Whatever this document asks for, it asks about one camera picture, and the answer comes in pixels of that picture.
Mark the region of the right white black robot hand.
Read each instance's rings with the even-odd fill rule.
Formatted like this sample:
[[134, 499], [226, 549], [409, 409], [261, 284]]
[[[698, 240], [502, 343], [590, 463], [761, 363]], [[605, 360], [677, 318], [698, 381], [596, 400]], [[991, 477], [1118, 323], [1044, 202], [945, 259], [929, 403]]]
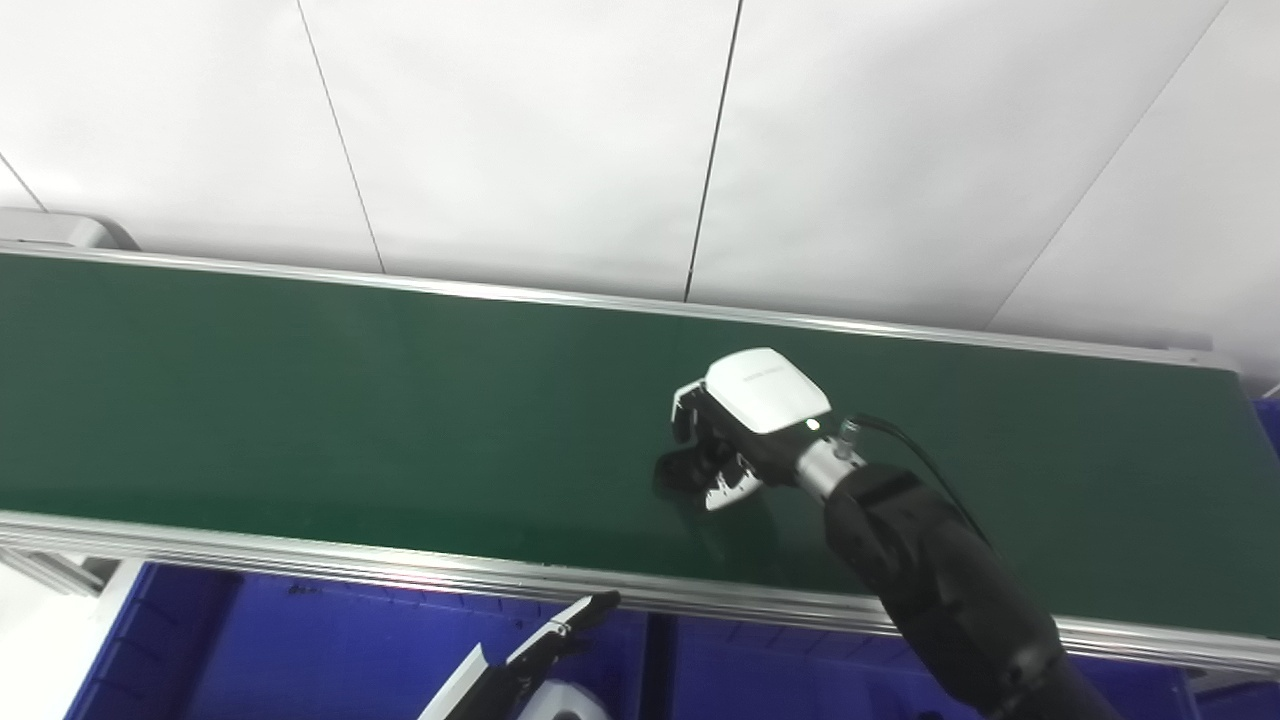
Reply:
[[673, 482], [708, 512], [762, 487], [801, 486], [800, 461], [835, 425], [826, 393], [769, 347], [716, 360], [675, 391], [669, 428], [684, 469]]

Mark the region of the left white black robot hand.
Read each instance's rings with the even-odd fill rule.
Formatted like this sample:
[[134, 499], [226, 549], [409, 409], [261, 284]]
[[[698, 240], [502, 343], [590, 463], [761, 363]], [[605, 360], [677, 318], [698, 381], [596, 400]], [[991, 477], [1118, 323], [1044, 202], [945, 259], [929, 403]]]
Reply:
[[589, 647], [582, 633], [621, 602], [618, 591], [586, 594], [548, 619], [500, 664], [475, 644], [445, 679], [421, 719], [608, 719], [605, 706], [572, 682], [550, 679], [563, 657]]

